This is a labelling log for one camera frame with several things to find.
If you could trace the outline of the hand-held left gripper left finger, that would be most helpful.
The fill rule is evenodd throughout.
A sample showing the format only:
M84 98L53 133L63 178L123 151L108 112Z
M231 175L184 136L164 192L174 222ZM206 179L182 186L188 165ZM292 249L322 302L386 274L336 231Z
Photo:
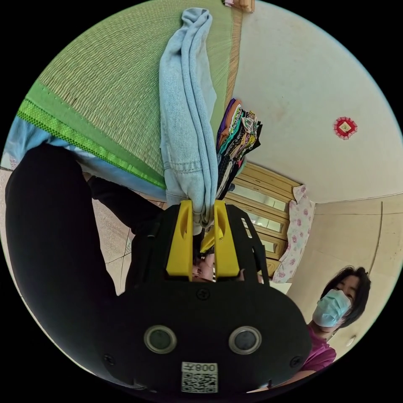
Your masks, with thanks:
M190 200L181 201L173 232L166 271L169 276L192 280L193 210Z

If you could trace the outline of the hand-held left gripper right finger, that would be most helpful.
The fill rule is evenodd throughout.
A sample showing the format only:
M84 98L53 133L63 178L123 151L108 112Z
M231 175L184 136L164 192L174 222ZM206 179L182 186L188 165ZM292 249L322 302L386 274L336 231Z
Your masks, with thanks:
M215 277L237 277L239 273L238 258L224 201L216 201L214 204L214 225L201 242L200 254L206 255L212 248L215 255Z

